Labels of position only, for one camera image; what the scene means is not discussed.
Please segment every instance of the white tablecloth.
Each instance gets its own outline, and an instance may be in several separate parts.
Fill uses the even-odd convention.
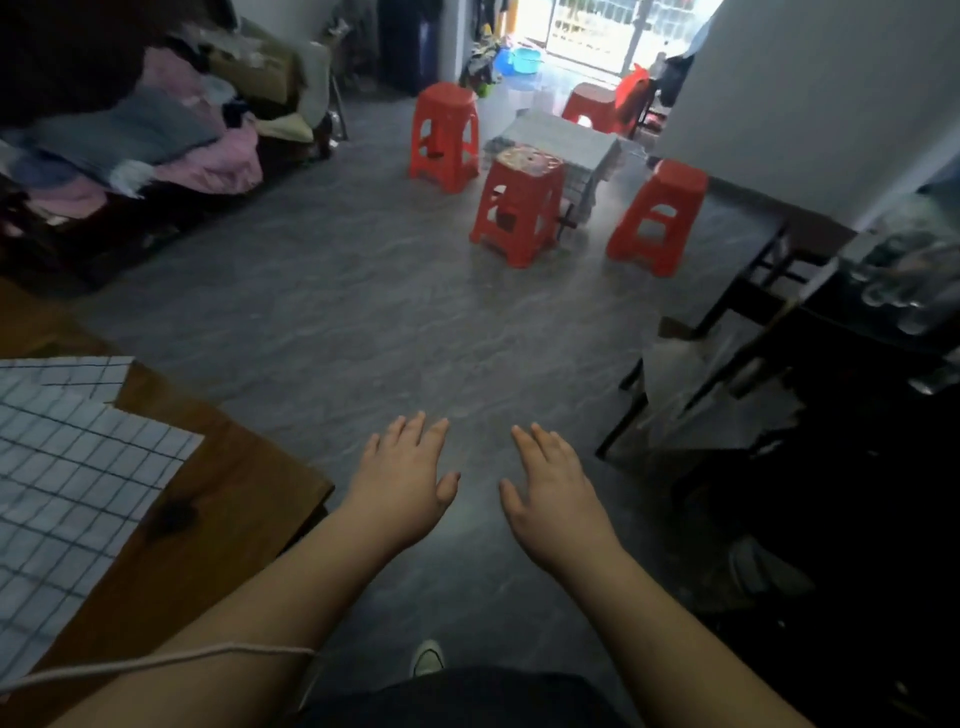
[[[484,145],[485,166],[517,144],[536,147],[564,161],[564,197],[574,205],[569,217],[577,224],[589,219],[597,184],[610,178],[622,150],[616,134],[595,132],[538,109],[523,109],[503,133]]]

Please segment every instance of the finger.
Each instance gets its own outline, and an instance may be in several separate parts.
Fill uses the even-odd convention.
[[[437,483],[437,500],[440,502],[441,512],[450,507],[450,503],[457,497],[457,489],[460,487],[460,474],[447,473]]]
[[[543,450],[543,457],[546,458],[548,463],[562,463],[565,461],[566,458],[564,454],[560,452],[560,443],[554,439],[553,435],[537,423],[531,425],[530,432],[533,434],[534,440],[537,441],[540,449]]]
[[[450,429],[450,420],[444,417],[438,423],[434,423],[420,438],[420,446],[429,450],[434,458],[440,457],[440,451],[444,449],[446,442],[446,431]]]
[[[582,473],[584,468],[580,464],[580,458],[577,456],[577,451],[573,449],[573,446],[561,437],[559,432],[551,432],[550,434],[553,435],[554,440],[557,441],[557,445],[560,448],[560,452],[564,455],[566,464],[571,468],[575,468],[578,473]]]
[[[384,445],[396,445],[396,441],[400,437],[400,433],[403,431],[403,426],[406,424],[407,418],[403,415],[397,417],[393,422],[390,423],[390,426],[387,427],[387,433],[383,436]]]
[[[516,449],[520,453],[520,462],[523,463],[523,470],[527,472],[527,478],[533,476],[534,471],[539,470],[546,465],[546,459],[543,457],[543,450],[522,427],[514,425],[510,433],[514,436]]]
[[[374,455],[376,455],[376,449],[380,445],[380,436],[375,432],[370,436],[370,440],[367,441],[367,444],[363,448],[363,454],[360,456],[360,462],[365,462],[370,460]]]
[[[500,505],[503,506],[503,514],[509,522],[519,518],[527,510],[527,507],[523,504],[523,499],[516,491],[516,486],[507,478],[500,481]]]
[[[416,447],[420,443],[423,433],[423,423],[426,422],[426,412],[418,412],[417,417],[407,423],[400,433],[399,442]]]

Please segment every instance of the hand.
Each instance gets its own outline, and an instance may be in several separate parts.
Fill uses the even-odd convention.
[[[343,504],[395,553],[433,530],[460,482],[459,473],[447,473],[437,482],[449,421],[423,432],[425,421],[423,412],[410,422],[398,417],[382,437],[371,436]]]
[[[621,549],[577,453],[556,432],[539,425],[527,434],[511,430],[527,472],[524,503],[509,480],[500,481],[500,502],[514,536],[542,569],[562,578],[571,570]]]

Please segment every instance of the right hand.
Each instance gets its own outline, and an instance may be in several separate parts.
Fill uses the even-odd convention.
[[[517,541],[534,563],[556,578],[621,550],[603,505],[577,453],[556,432],[533,425],[511,429],[527,472],[528,501],[509,480],[500,502]]]

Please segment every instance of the forearm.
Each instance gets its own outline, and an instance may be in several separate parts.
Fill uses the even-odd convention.
[[[223,642],[318,648],[392,552],[343,509],[157,653]],[[243,728],[276,714],[307,657],[226,655],[113,681],[58,728]]]
[[[809,728],[622,549],[585,559],[561,581],[603,639],[646,724]]]

